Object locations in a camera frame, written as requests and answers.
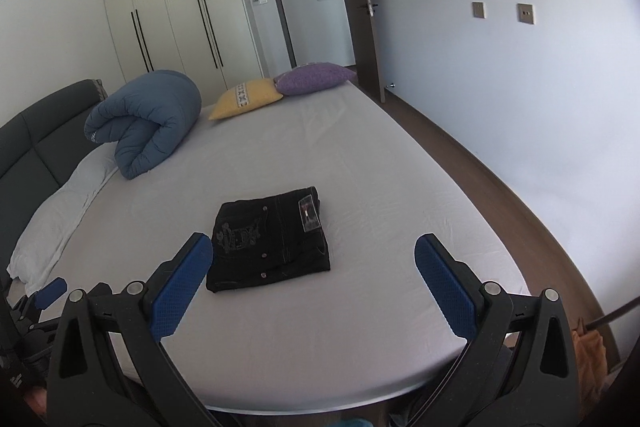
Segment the black pants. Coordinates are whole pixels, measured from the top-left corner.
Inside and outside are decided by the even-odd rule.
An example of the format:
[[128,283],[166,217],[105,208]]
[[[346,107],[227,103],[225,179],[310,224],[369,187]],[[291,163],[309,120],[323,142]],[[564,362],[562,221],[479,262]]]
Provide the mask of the black pants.
[[315,187],[225,202],[212,233],[212,293],[297,279],[331,269]]

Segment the white pillow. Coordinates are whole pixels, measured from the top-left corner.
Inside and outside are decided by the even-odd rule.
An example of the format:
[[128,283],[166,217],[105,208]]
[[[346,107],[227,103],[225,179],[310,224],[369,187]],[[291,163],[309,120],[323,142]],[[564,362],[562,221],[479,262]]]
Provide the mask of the white pillow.
[[26,296],[46,286],[82,218],[118,170],[115,147],[107,143],[90,152],[28,222],[8,265],[9,276],[23,284]]

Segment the orange cloth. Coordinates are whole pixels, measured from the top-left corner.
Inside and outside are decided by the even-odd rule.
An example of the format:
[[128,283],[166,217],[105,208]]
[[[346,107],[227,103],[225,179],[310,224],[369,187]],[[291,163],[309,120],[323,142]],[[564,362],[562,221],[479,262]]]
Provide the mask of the orange cloth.
[[587,329],[583,319],[579,319],[572,330],[572,340],[578,372],[579,415],[585,418],[601,399],[608,361],[602,335],[597,329]]

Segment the dark grey headboard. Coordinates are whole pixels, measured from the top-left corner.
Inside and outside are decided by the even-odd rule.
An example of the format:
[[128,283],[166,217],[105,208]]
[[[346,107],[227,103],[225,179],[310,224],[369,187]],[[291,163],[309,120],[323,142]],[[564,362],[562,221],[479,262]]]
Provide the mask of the dark grey headboard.
[[40,205],[96,148],[85,121],[106,99],[102,82],[85,79],[23,109],[1,127],[1,274]]

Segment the blue rolled duvet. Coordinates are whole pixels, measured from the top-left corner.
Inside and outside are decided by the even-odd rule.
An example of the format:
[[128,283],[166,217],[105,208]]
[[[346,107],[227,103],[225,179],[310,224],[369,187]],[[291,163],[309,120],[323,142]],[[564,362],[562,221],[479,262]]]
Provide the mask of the blue rolled duvet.
[[177,150],[201,109],[201,93],[193,80],[182,72],[156,70],[127,82],[94,106],[84,132],[93,143],[114,143],[116,165],[132,180]]

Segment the yellow pillow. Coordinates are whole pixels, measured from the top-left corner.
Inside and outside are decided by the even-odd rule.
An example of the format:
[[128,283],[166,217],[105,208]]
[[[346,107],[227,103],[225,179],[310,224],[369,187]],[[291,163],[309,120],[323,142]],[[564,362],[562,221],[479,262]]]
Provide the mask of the yellow pillow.
[[239,83],[237,86],[224,92],[214,104],[209,121],[218,121],[276,103],[283,98],[276,84],[271,78],[262,78]]

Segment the purple pillow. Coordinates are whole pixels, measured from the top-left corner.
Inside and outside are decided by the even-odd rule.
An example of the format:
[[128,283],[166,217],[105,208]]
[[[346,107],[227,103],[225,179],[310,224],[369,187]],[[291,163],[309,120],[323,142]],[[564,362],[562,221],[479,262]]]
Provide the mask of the purple pillow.
[[309,63],[297,66],[273,79],[279,93],[295,96],[341,86],[356,78],[356,72],[333,63]]

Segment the cream wardrobe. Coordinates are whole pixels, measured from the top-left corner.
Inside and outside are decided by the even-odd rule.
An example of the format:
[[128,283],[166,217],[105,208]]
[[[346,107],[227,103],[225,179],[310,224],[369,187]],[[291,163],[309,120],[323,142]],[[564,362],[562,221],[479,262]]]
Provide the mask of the cream wardrobe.
[[104,0],[125,80],[171,69],[191,78],[204,104],[262,77],[244,0]]

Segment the beige wall switch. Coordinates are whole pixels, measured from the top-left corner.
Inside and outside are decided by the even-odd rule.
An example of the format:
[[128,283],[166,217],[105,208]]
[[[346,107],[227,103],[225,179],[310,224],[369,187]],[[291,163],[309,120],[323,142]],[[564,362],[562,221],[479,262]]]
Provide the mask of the beige wall switch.
[[486,4],[481,1],[473,1],[472,15],[475,18],[480,18],[481,20],[484,20],[486,18]]

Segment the beige wall socket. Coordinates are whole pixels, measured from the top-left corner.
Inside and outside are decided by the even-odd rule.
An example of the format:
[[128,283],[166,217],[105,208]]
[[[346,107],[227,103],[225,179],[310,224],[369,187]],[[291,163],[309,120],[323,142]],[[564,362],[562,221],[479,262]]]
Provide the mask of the beige wall socket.
[[533,25],[535,23],[535,9],[532,4],[518,3],[516,5],[518,21],[522,24]]

